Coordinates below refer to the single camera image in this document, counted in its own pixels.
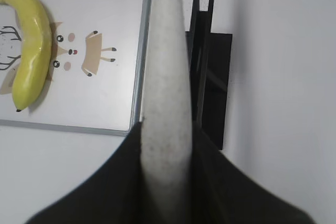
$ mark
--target cartoon deer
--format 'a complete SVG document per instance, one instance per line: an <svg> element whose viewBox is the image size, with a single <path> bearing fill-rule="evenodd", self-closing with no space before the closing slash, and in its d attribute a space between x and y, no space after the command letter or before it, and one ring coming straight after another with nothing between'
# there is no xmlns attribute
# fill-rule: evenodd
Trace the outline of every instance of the cartoon deer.
<svg viewBox="0 0 336 224"><path fill-rule="evenodd" d="M64 41L64 36L61 34L57 34L57 28L62 24L62 22L52 23L51 24L51 32L55 35L56 40L53 40L53 54L52 54L52 64L55 68L60 66L59 61L56 60L56 57L59 55L63 55L68 53L69 55L76 55L78 50L65 50L60 44ZM72 42L75 39L75 34L70 33L68 35L68 41ZM98 33L97 31L91 32L85 38L86 43L86 53L81 69L85 75L91 77L93 74L97 75L100 60L104 60L107 62L114 62L116 59L114 58L105 58L101 55L101 52L104 51L116 51L116 48L102 48L102 33ZM66 62L64 64L64 69L66 71L70 70L71 64Z"/></svg>
<svg viewBox="0 0 336 224"><path fill-rule="evenodd" d="M51 23L50 28L52 32L52 53L51 53L51 62L54 68L58 68L60 66L59 61L57 60L57 56L63 55L63 54L68 54L68 55L77 55L78 50L77 49L68 49L65 50L63 47L60 46L60 44L64 41L64 36L62 34L57 34L57 28L62 24L62 22L56 22L56 23ZM19 40L22 41L19 33L13 26L4 26L2 30L0 30L0 35L3 34L13 34L15 37L11 38L10 40ZM69 42L73 42L75 39L75 34L74 33L69 33L67 36L67 39ZM100 60L104 60L107 62L114 62L116 59L114 58L105 58L101 56L101 52L104 51L116 51L116 48L114 47L109 47L109 48L103 48L102 49L102 33L98 33L97 31L91 32L86 38L86 53L85 53L85 58L83 61L83 64L81 66L81 69L85 75L91 77L92 74L97 74L98 68L99 68L99 63ZM6 59L9 61L6 62L0 62L0 71L5 71L9 69L18 59L21 58L21 55L12 57L12 56L7 56ZM12 67L1 87L0 87L0 95L1 94L9 94L12 92L12 86L15 78L15 74L17 72L19 64L15 65ZM71 69L71 63L70 62L65 62L64 63L64 69L66 71ZM51 81L51 74L48 73L47 80Z"/></svg>

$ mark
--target deer ear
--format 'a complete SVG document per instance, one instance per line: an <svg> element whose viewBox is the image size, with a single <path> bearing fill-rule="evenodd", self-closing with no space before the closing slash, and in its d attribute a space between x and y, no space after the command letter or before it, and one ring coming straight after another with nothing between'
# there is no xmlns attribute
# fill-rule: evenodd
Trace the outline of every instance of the deer ear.
<svg viewBox="0 0 336 224"><path fill-rule="evenodd" d="M57 27L59 27L63 22L52 22L50 23L50 29L52 32L52 35L56 32Z"/></svg>
<svg viewBox="0 0 336 224"><path fill-rule="evenodd" d="M14 82L14 78L17 72L17 69L19 67L19 64L11 68L10 71L8 71L5 80L3 81L1 88L0 88L0 94L10 94L12 92L12 86Z"/></svg>

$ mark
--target speckled white surface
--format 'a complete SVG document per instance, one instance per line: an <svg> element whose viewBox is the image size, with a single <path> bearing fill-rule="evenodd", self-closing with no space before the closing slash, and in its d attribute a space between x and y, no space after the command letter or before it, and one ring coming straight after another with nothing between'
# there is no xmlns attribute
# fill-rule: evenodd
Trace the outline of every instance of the speckled white surface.
<svg viewBox="0 0 336 224"><path fill-rule="evenodd" d="M141 163L164 223L188 223L191 101L182 0L153 0Z"/></svg>

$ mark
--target black metal bracket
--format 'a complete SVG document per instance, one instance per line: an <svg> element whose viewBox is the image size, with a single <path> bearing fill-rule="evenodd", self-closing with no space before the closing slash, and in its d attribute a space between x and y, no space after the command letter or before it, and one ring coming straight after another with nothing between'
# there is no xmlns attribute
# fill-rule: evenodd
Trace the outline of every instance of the black metal bracket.
<svg viewBox="0 0 336 224"><path fill-rule="evenodd" d="M193 0L190 31L186 32L190 67L192 119L221 150L225 125L232 34L211 33L214 0L200 11Z"/></svg>

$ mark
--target banana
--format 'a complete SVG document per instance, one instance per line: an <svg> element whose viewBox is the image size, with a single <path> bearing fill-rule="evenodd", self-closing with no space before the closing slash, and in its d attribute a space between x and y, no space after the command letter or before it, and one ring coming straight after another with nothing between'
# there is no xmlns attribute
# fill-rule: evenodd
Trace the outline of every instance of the banana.
<svg viewBox="0 0 336 224"><path fill-rule="evenodd" d="M51 31L39 0L0 0L16 10L23 31L21 63L13 83L17 112L27 108L42 92L51 57Z"/></svg>

